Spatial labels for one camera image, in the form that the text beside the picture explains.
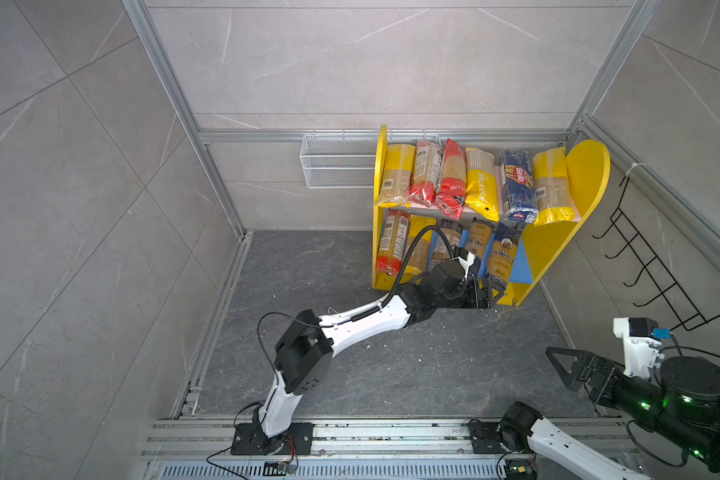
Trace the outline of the red clear spaghetti bag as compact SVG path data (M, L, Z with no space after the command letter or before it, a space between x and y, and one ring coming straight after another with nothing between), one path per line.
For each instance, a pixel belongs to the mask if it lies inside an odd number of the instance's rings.
M408 238L410 214L392 210L384 221L377 250L376 271L397 275L402 266Z

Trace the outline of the blue Barilla spaghetti box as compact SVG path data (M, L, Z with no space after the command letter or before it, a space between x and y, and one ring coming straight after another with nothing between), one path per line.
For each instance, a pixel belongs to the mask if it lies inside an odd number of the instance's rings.
M538 217L532 165L527 151L505 149L502 154L504 219L533 224Z

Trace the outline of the red labelled spaghetti bag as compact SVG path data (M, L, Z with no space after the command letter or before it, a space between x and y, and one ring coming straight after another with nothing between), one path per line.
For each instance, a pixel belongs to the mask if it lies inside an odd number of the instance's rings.
M435 201L435 188L443 160L439 143L419 140L416 145L414 167L409 187L409 201L430 207Z

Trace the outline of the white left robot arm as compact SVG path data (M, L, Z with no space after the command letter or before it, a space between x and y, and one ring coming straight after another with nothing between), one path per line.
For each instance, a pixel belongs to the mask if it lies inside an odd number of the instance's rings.
M275 346L275 357L268 360L273 371L269 392L253 404L251 422L235 427L231 453L269 455L285 444L296 452L290 429L302 397L325 381L332 360L349 347L424 322L439 309L493 307L505 288L491 278L472 275L470 260L447 260L352 310L323 316L305 310L293 317Z

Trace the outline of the yellow topped spaghetti bag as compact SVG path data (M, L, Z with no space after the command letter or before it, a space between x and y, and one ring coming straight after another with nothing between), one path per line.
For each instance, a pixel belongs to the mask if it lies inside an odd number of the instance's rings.
M394 144L387 147L378 206L393 208L407 204L415 155L414 145Z

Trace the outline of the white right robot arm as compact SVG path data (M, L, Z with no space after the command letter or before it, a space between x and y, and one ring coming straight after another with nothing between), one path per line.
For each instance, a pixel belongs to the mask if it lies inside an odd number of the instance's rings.
M658 383L630 377L619 363L584 350L549 347L546 356L567 387L584 388L594 404L626 414L629 426L677 446L683 461L694 458L720 473L720 366L703 351L662 361ZM640 476L565 435L522 402L509 408L497 433L507 451L539 453L581 478Z

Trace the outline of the blue Ankara spaghetti bag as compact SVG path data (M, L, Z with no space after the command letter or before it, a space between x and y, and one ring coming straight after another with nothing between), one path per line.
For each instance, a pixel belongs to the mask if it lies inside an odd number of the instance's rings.
M510 283L511 273L519 249L521 233L499 223L488 255L486 277Z

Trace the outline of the long yellow spaghetti bag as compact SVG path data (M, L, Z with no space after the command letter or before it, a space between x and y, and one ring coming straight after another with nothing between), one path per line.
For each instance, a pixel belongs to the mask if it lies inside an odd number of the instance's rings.
M566 150L558 147L533 157L533 174L538 216L536 226L574 222L577 209L570 195Z

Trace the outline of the short yellow spaghetti bag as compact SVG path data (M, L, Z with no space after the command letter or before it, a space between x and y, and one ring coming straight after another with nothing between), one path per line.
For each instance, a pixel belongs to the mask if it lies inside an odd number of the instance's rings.
M420 231L427 226L434 226L435 224L436 220L434 218L411 215L409 219L408 239L406 242L405 254L407 254L410 250L413 240L417 237ZM405 267L405 277L414 277L427 270L432 236L433 231L429 230L416 244L413 254Z

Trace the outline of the yellow Pastatime spaghetti bag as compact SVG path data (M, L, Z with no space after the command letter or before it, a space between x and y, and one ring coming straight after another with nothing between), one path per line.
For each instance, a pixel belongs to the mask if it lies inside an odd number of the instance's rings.
M500 220L495 157L477 148L467 148L466 205L489 222Z

